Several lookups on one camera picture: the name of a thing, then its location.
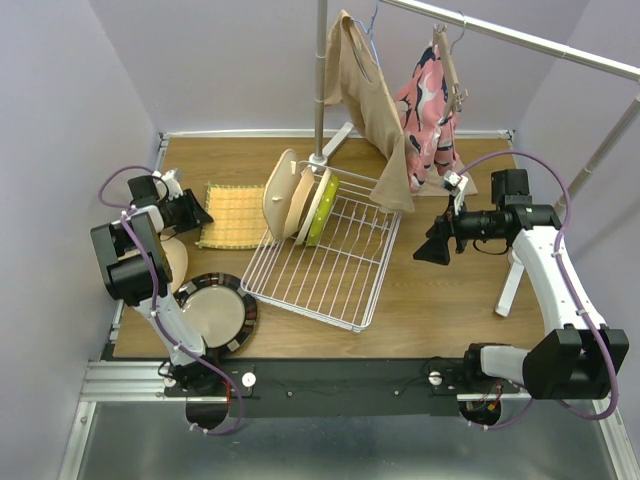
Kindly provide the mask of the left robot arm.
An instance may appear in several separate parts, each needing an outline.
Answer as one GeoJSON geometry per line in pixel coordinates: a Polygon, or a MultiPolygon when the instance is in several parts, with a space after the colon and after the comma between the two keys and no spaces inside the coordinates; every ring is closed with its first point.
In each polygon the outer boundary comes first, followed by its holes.
{"type": "Polygon", "coordinates": [[[171,289],[173,272],[160,239],[169,229],[175,233],[211,224],[213,218],[190,189],[181,187],[178,171],[166,174],[147,167],[144,174],[127,181],[131,201],[116,204],[120,217],[91,229],[90,236],[105,288],[144,316],[169,353],[164,374],[180,388],[201,395],[214,393],[222,383],[214,349],[187,321],[171,289]]]}

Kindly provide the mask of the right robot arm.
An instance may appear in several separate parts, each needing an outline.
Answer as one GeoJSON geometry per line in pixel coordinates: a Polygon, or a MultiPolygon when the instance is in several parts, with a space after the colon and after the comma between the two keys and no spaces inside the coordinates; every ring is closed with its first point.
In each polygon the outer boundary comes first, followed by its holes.
{"type": "Polygon", "coordinates": [[[591,400],[612,396],[612,380],[629,350],[621,329],[611,329],[594,309],[566,256],[560,219],[550,205],[533,202],[523,169],[492,173],[494,209],[470,211],[467,179],[449,171],[441,181],[447,209],[426,233],[416,260],[447,265],[449,242],[463,252],[468,242],[502,240],[511,270],[529,277],[538,301],[544,338],[531,350],[474,343],[465,352],[460,379],[480,392],[503,379],[523,386],[537,400],[591,400]]]}

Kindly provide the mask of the bird pattern beige plate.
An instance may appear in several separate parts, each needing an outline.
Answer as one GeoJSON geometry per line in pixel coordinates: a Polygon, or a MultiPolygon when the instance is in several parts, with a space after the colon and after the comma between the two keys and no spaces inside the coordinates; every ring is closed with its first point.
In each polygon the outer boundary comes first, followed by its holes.
{"type": "Polygon", "coordinates": [[[293,235],[298,229],[303,215],[304,207],[315,183],[315,177],[311,166],[307,166],[302,172],[301,179],[291,198],[291,204],[287,213],[283,236],[293,235]]]}

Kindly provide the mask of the cream green floral plate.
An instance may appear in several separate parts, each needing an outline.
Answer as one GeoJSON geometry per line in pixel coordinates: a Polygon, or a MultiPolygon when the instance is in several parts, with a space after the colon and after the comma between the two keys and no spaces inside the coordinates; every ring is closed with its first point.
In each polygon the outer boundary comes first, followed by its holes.
{"type": "Polygon", "coordinates": [[[296,237],[296,240],[294,242],[295,245],[301,245],[306,237],[307,234],[310,230],[312,221],[314,219],[315,213],[318,209],[318,206],[321,203],[322,197],[324,195],[324,192],[326,190],[326,187],[329,183],[330,177],[331,177],[332,173],[331,170],[329,168],[326,168],[324,170],[324,173],[322,175],[322,178],[316,188],[316,192],[312,198],[310,207],[308,209],[307,215],[303,221],[302,227],[300,228],[300,231],[298,233],[298,236],[296,237]]]}

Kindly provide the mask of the green polka dot plate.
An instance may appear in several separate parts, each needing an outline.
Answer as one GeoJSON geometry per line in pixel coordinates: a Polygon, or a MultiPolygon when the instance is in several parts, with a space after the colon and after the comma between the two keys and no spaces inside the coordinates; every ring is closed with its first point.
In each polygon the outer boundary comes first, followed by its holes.
{"type": "Polygon", "coordinates": [[[329,220],[329,215],[331,213],[331,209],[335,203],[337,191],[339,189],[340,180],[338,177],[332,173],[329,177],[328,183],[322,195],[319,206],[316,209],[314,214],[313,221],[310,225],[307,237],[306,244],[308,246],[317,246],[321,235],[323,233],[324,227],[329,220]]]}

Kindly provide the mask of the yellow woven placemat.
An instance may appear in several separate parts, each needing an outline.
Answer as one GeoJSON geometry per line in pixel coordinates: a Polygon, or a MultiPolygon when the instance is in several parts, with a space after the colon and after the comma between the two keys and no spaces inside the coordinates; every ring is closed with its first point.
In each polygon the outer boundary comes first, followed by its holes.
{"type": "Polygon", "coordinates": [[[213,219],[201,229],[198,248],[252,250],[274,242],[262,210],[264,185],[209,183],[205,211],[213,219]]]}

